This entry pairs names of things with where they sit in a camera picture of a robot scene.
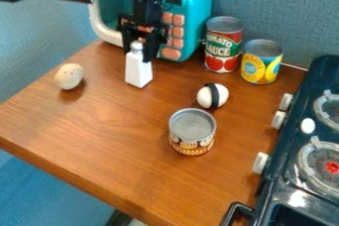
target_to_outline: pink button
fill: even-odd
[[[182,26],[184,24],[184,16],[174,15],[173,22],[176,26]]]
[[[183,48],[183,40],[180,39],[174,39],[173,40],[173,46],[177,49]]]
[[[147,32],[146,31],[146,27],[144,27],[144,26],[138,26],[138,31],[141,31],[141,32]]]
[[[173,22],[173,13],[164,12],[163,13],[163,20],[166,24],[171,24]]]
[[[164,57],[170,58],[173,60],[177,60],[178,58],[181,57],[181,52],[175,49],[171,49],[171,48],[163,48],[162,54]]]
[[[173,44],[173,38],[169,38],[168,39],[168,43],[167,43],[167,46],[171,46]]]
[[[176,38],[182,38],[183,37],[183,28],[174,27],[173,34]]]

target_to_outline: salt shaker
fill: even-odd
[[[143,62],[143,43],[134,41],[126,54],[125,81],[142,88],[153,79],[152,63]]]

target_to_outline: open tin can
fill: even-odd
[[[213,116],[200,109],[181,109],[169,119],[169,143],[184,155],[199,156],[210,151],[215,131]]]

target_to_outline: stove knob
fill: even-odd
[[[252,166],[252,172],[262,174],[266,163],[268,162],[269,155],[259,152]]]
[[[288,107],[290,106],[291,99],[293,98],[293,95],[285,93],[282,97],[281,104],[279,106],[279,109],[281,111],[286,111],[288,110]]]
[[[285,116],[286,116],[285,112],[277,111],[276,115],[275,115],[275,117],[272,121],[272,127],[274,129],[279,130],[283,125],[283,119],[284,119]]]
[[[300,130],[305,135],[309,135],[315,130],[315,122],[311,118],[305,118],[301,121]]]

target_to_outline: blue wall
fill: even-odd
[[[0,168],[0,226],[105,226],[113,211],[19,159]]]
[[[284,60],[308,66],[324,54],[339,55],[339,0],[214,0],[214,15],[238,17],[245,40],[279,43]]]
[[[95,39],[84,4],[0,2],[0,102]]]
[[[0,101],[95,39],[83,4],[0,3]],[[104,226],[113,210],[0,150],[0,226]]]

